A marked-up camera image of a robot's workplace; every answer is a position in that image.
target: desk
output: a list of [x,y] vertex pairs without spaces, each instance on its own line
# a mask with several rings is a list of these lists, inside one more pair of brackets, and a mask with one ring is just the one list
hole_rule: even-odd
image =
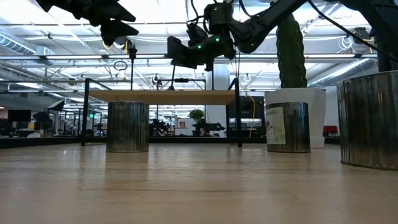
[[112,101],[138,101],[150,105],[229,105],[235,99],[231,90],[90,90],[90,96]]

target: column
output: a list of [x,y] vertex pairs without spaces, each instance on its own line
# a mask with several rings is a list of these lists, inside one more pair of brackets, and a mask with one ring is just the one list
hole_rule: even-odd
[[149,105],[134,101],[108,103],[107,152],[149,150]]
[[398,170],[397,77],[382,72],[337,85],[342,163]]
[[[214,89],[227,90],[229,87],[229,70],[228,65],[214,65]],[[206,77],[206,90],[212,88],[211,72],[207,73]],[[206,122],[207,123],[220,123],[222,127],[226,128],[226,112],[225,105],[221,106],[206,106]],[[219,134],[221,138],[225,138],[224,131],[210,131],[210,134]]]

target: corrugated metal cylinder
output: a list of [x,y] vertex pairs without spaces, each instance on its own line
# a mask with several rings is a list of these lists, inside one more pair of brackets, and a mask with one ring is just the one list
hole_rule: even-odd
[[149,105],[135,101],[108,103],[107,152],[149,150]]
[[283,108],[285,143],[267,144],[270,152],[311,152],[307,103],[274,103],[266,109]]
[[338,84],[341,162],[398,170],[398,72]]

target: ceiling light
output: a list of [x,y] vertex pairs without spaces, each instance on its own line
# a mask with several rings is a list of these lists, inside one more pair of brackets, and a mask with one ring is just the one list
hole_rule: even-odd
[[63,109],[64,111],[78,111],[79,109]]
[[240,55],[239,58],[278,58],[278,56],[276,54],[247,54]]
[[77,102],[84,102],[85,101],[85,99],[83,99],[83,98],[75,98],[75,97],[70,97],[68,99],[69,100],[73,100],[73,101],[77,101]]
[[129,59],[128,55],[110,55],[109,59]]
[[43,88],[43,86],[38,85],[36,83],[17,83],[17,85],[26,86],[30,88]]
[[40,60],[39,56],[0,56],[0,60]]
[[156,59],[162,59],[166,58],[164,54],[158,54],[158,55],[137,55],[137,58],[156,58]]
[[353,58],[355,54],[310,54],[304,55],[306,58]]
[[38,93],[40,91],[39,90],[8,90],[8,92],[9,93]]
[[45,93],[73,93],[74,90],[43,90]]
[[377,58],[377,54],[363,54],[361,58]]
[[65,98],[65,97],[63,97],[63,96],[61,96],[59,94],[56,94],[56,93],[49,93],[49,95],[52,95],[52,96],[55,96],[55,97],[58,97],[58,98]]
[[101,59],[101,55],[54,55],[54,56],[47,56],[47,59],[50,60],[90,60],[90,59]]

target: poster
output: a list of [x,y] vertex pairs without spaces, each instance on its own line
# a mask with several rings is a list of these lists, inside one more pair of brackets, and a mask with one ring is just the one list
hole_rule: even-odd
[[286,144],[284,108],[266,110],[267,144]]

